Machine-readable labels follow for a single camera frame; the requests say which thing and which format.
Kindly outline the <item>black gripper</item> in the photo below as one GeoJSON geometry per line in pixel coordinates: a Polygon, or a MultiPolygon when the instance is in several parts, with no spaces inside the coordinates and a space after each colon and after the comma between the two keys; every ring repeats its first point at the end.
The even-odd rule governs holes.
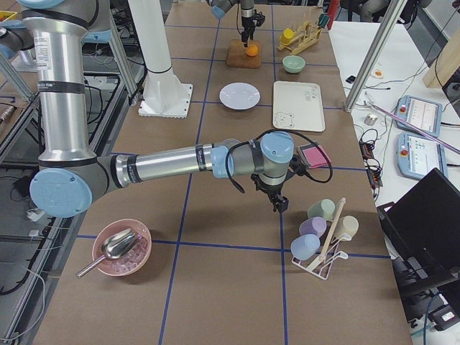
{"type": "Polygon", "coordinates": [[[244,47],[248,47],[248,40],[253,40],[254,32],[257,27],[261,27],[265,22],[265,15],[256,9],[242,9],[241,24],[243,31],[241,39],[244,47]]]}
{"type": "Polygon", "coordinates": [[[270,178],[264,173],[253,173],[251,174],[251,179],[256,185],[256,190],[262,191],[267,195],[271,201],[273,212],[284,213],[288,209],[289,200],[282,194],[286,175],[270,178]]]}

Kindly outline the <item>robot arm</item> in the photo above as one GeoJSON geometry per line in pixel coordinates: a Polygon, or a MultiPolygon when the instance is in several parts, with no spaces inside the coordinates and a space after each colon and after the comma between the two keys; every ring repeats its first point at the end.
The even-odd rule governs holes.
{"type": "Polygon", "coordinates": [[[293,130],[270,129],[254,139],[211,144],[151,155],[99,157],[89,147],[82,42],[111,29],[107,1],[23,1],[22,18],[34,38],[45,149],[29,193],[34,204],[57,218],[87,211],[94,201],[132,183],[210,171],[234,180],[249,175],[282,213],[283,184],[307,167],[294,152],[293,130]]]}
{"type": "Polygon", "coordinates": [[[217,19],[222,19],[235,5],[240,14],[242,31],[237,30],[241,36],[241,42],[245,48],[248,42],[254,39],[257,27],[265,23],[265,15],[254,8],[254,1],[250,0],[209,0],[206,3],[211,7],[211,12],[217,19]]]}

